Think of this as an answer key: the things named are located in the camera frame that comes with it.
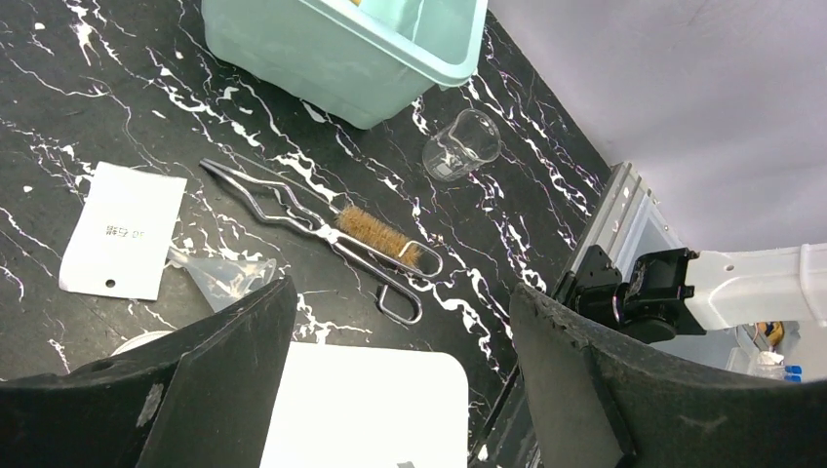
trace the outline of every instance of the marble countertop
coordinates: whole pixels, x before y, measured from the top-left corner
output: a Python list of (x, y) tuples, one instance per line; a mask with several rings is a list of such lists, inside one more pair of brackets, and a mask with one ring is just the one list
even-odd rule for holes
[[(0, 378), (65, 374), (129, 338), (212, 313), (186, 273), (172, 267), (155, 302), (58, 288), (94, 167), (106, 161), (187, 179), (178, 248), (275, 259), (300, 291), (296, 340), (457, 358), (471, 389), (473, 440), (516, 365), (509, 292), (518, 282), (553, 288), (609, 168), (491, 16), (479, 72), (467, 85), (433, 89), (395, 118), (357, 131), (215, 59), (199, 4), (5, 2)], [(432, 181), (422, 146), (468, 107), (493, 117), (502, 155), (467, 178)], [(322, 243), (258, 224), (197, 166), (209, 157), (245, 167), (238, 155), (437, 249), (446, 266), (419, 288), (421, 322), (403, 327), (382, 316), (371, 275)]]

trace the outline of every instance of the metal tongs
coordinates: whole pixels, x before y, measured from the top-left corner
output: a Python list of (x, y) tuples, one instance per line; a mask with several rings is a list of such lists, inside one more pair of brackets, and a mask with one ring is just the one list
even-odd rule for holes
[[(232, 185), (233, 187), (235, 187), (235, 189), (238, 190), (244, 196), (244, 199), (247, 202), (247, 207), (250, 209), (250, 211), (253, 212), (253, 214), (256, 216), (256, 218), (258, 218), (258, 220), (261, 221), (262, 223), (265, 223), (265, 224), (285, 224), (285, 225), (288, 225), (289, 227), (295, 229), (296, 231), (298, 231), (302, 234), (312, 235), (312, 236), (316, 236), (320, 239), (323, 239), (323, 240), (325, 240), (325, 242), (327, 242), (331, 246), (331, 249), (333, 249), (335, 252), (338, 252), (339, 254), (344, 255), (346, 258), (349, 258), (349, 259), (355, 261), (356, 263), (361, 265), (363, 268), (369, 270), (370, 272), (375, 274), (378, 278), (380, 278), (382, 281), (384, 281), (385, 284), (382, 285), (381, 289), (379, 290), (379, 296), (376, 299), (376, 307), (383, 314), (387, 315), (392, 320), (395, 320), (395, 321), (397, 321), (401, 324), (404, 324), (404, 325), (413, 325), (416, 322), (418, 322), (419, 319), (422, 318), (422, 302), (421, 302), (421, 300), (419, 300), (419, 297), (413, 291), (411, 291), (410, 289), (408, 289), (408, 287), (406, 287), (405, 285), (403, 285), (402, 283), (400, 283), (399, 281), (397, 281), (396, 279), (394, 279), (393, 277), (388, 275), (381, 268), (377, 267), (376, 265), (374, 265), (373, 263), (371, 263), (367, 259), (365, 259), (365, 258), (359, 256), (358, 254), (356, 254), (355, 252), (353, 252), (351, 250), (351, 247), (348, 247), (348, 246), (344, 245), (343, 242), (349, 244), (352, 247), (362, 249), (363, 251), (367, 252), (368, 254), (373, 255), (375, 257), (379, 257), (382, 260), (384, 260), (384, 261), (394, 265), (395, 267), (399, 268), (400, 270), (403, 270), (403, 271), (408, 272), (408, 273), (410, 273), (410, 274), (412, 274), (412, 275), (414, 275), (418, 278), (423, 278), (423, 279), (434, 278), (435, 276), (439, 275), (440, 272), (442, 271), (442, 267), (443, 267), (442, 257), (438, 253), (434, 252), (433, 249), (431, 249), (430, 247), (428, 247), (428, 246), (426, 246), (426, 245), (424, 245), (424, 244), (422, 244), (418, 241), (411, 240), (403, 247), (402, 251), (399, 252), (399, 256), (402, 256), (411, 246), (416, 245), (417, 247), (422, 249), (424, 252), (427, 252), (430, 255), (434, 256), (437, 259), (437, 269), (436, 269), (436, 271), (434, 271), (432, 273), (425, 273), (424, 271), (419, 270), (418, 268), (410, 267), (410, 266), (402, 263), (398, 259), (396, 259), (392, 256), (389, 256), (389, 255), (386, 255), (385, 253), (382, 253), (382, 252), (374, 249), (373, 247), (365, 244), (364, 242), (362, 242), (358, 239), (355, 239), (355, 238), (345, 234), (344, 232), (339, 231), (338, 229), (335, 229), (335, 228), (331, 227), (326, 221), (324, 221), (324, 219), (321, 216), (319, 216), (316, 213), (313, 213), (312, 211), (310, 211), (306, 207), (304, 207), (301, 203), (299, 203), (298, 200), (296, 199), (295, 194), (292, 191), (292, 189), (289, 187), (288, 184), (286, 184), (284, 182), (278, 182), (278, 181), (275, 181), (275, 180), (261, 180), (261, 179), (246, 175), (246, 174), (244, 174), (240, 171), (236, 171), (232, 168), (228, 168), (228, 167), (226, 167), (222, 164), (219, 164), (219, 163), (217, 163), (215, 161), (212, 161), (212, 160), (209, 160), (209, 159), (202, 159), (199, 164), (202, 168), (204, 168), (207, 172), (209, 172), (213, 176), (217, 176), (217, 177), (221, 178), (222, 180), (224, 180), (225, 182)], [(255, 184), (255, 185), (260, 185), (260, 186), (263, 186), (263, 187), (273, 189), (273, 192), (275, 192), (276, 199), (278, 200), (279, 204), (287, 209), (288, 216), (275, 216), (275, 215), (266, 214), (261, 209), (261, 206), (258, 204), (256, 199), (254, 198), (253, 194), (251, 194), (250, 191), (247, 190), (247, 188), (245, 188), (244, 185), (242, 185), (234, 177), (238, 177), (238, 178), (240, 178), (240, 179), (242, 179), (242, 180), (244, 180), (245, 182), (248, 182), (248, 183), (252, 183), (252, 184)], [(290, 203), (293, 205), (293, 207), (295, 207), (299, 212), (307, 215), (310, 219), (302, 217), (299, 214), (296, 214), (295, 217), (292, 216), (293, 214), (291, 213), (291, 207), (288, 206), (285, 203), (285, 201), (282, 199), (282, 194), (281, 194), (282, 190), (285, 193), (287, 193), (288, 198), (290, 198)], [(413, 315), (410, 318), (405, 318), (405, 317), (397, 314), (396, 312), (388, 309), (385, 306), (384, 300), (385, 300), (385, 296), (387, 294), (387, 290), (388, 290), (389, 286), (393, 287), (393, 289), (397, 293), (399, 293), (399, 294), (403, 295), (404, 297), (406, 297), (413, 304), (414, 311), (413, 311)]]

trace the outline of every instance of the black marble tabletop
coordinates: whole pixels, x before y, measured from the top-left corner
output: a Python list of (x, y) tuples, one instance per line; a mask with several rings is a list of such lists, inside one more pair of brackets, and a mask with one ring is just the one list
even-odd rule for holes
[[(212, 313), (172, 267), (155, 302), (58, 288), (94, 167), (106, 161), (187, 179), (173, 239), (179, 249), (275, 259), (300, 291), (296, 340), (456, 357), (470, 385), (473, 439), (516, 364), (509, 291), (518, 282), (554, 286), (608, 167), (491, 16), (479, 72), (466, 86), (433, 89), (393, 119), (357, 131), (215, 59), (199, 5), (3, 2), (0, 378), (64, 374), (131, 337)], [(435, 182), (422, 168), (422, 146), (468, 107), (494, 118), (502, 154), (464, 179)], [(419, 288), (421, 322), (403, 327), (382, 316), (371, 275), (318, 241), (258, 224), (197, 165), (209, 157), (266, 176), (238, 155), (437, 249), (446, 267)]]

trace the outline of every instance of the white board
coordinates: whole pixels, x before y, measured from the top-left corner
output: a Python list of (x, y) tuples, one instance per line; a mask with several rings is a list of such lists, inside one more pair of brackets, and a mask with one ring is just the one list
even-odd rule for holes
[(452, 356), (294, 342), (261, 467), (465, 467), (467, 441)]

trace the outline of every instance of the gray wall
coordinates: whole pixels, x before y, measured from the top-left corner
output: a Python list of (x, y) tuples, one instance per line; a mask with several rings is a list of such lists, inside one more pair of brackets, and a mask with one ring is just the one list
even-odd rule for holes
[(692, 248), (827, 242), (827, 1), (490, 0)]

